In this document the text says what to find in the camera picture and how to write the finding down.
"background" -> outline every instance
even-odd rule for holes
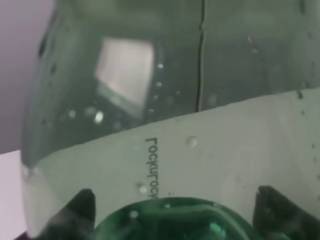
[[[53,0],[0,0],[0,154],[20,149],[38,46]]]
[[[20,185],[20,139],[38,45],[52,0],[0,0],[0,240],[26,229]]]

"white surface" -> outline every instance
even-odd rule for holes
[[[0,240],[26,231],[20,182],[20,151],[0,155]]]
[[[258,187],[267,185],[320,217],[320,88],[301,92],[303,99],[296,91],[257,97],[54,152],[25,181],[29,233],[37,236],[82,189],[95,194],[96,225],[148,199],[151,152],[160,198],[213,200],[251,222]]]

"white wall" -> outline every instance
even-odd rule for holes
[[[0,240],[26,231],[20,182],[20,151],[0,155]]]
[[[52,0],[0,0],[0,154],[20,149],[22,119]]]

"green plastic bottle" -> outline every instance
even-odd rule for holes
[[[38,240],[317,240],[318,0],[57,0],[22,143]]]

